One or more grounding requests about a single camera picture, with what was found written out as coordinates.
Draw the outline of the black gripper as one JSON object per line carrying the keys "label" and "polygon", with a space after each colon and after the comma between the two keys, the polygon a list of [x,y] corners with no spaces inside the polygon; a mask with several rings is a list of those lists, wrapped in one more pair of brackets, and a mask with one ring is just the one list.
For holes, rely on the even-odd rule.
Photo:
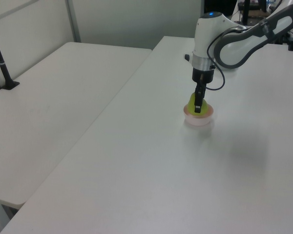
{"label": "black gripper", "polygon": [[195,93],[194,93],[194,112],[196,114],[205,114],[207,112],[205,104],[205,87],[212,82],[214,75],[214,70],[201,71],[193,68],[192,70],[192,80],[197,83]]}

